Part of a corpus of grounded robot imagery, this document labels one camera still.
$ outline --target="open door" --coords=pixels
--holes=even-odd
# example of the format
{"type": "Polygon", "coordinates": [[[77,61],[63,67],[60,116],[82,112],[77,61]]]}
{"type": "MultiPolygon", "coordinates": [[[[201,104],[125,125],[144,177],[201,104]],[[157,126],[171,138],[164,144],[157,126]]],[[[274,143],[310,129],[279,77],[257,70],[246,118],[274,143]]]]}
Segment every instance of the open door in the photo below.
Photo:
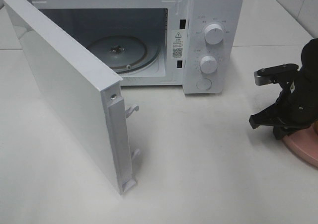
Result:
{"type": "Polygon", "coordinates": [[[122,78],[27,0],[4,4],[37,85],[121,194],[132,176],[122,78]]]}

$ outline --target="control knob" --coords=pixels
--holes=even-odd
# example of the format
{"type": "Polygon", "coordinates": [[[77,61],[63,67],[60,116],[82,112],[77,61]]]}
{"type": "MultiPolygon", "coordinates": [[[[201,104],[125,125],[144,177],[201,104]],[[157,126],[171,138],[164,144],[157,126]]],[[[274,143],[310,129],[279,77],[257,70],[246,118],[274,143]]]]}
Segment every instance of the control knob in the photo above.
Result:
{"type": "Polygon", "coordinates": [[[223,40],[224,28],[218,23],[208,25],[204,29],[204,38],[208,44],[218,44],[223,40]]]}
{"type": "Polygon", "coordinates": [[[213,56],[205,56],[200,61],[200,69],[204,74],[211,74],[218,68],[218,62],[213,56]]]}

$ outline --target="white table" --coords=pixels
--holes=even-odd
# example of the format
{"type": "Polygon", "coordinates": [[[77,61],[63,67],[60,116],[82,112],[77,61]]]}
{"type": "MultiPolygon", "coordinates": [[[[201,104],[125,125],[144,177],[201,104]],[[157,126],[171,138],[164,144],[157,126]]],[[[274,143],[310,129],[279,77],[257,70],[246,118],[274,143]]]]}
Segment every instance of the white table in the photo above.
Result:
{"type": "Polygon", "coordinates": [[[310,35],[275,1],[244,0],[222,94],[123,88],[138,185],[119,196],[50,110],[0,10],[0,223],[316,224],[317,169],[248,119],[279,85],[253,72],[300,63],[310,35]]]}

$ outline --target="microwave oven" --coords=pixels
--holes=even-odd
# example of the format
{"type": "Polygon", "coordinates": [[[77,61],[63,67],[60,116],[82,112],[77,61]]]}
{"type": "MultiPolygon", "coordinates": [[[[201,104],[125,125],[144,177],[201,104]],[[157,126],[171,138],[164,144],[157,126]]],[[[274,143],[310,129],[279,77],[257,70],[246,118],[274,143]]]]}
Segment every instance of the microwave oven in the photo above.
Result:
{"type": "Polygon", "coordinates": [[[120,86],[221,92],[242,0],[4,0],[37,85],[119,193],[135,184],[120,86]]]}

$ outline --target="power knob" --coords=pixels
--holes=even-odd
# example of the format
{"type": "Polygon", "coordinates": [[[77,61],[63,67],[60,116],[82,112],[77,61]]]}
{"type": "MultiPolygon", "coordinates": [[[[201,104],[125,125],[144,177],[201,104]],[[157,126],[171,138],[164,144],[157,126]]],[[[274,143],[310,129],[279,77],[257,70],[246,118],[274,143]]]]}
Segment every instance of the power knob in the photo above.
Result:
{"type": "Polygon", "coordinates": [[[204,38],[208,44],[218,44],[223,40],[224,28],[222,25],[213,23],[204,29],[204,38]]]}
{"type": "Polygon", "coordinates": [[[218,62],[212,56],[205,56],[200,61],[200,69],[204,74],[211,74],[218,68],[218,62]]]}

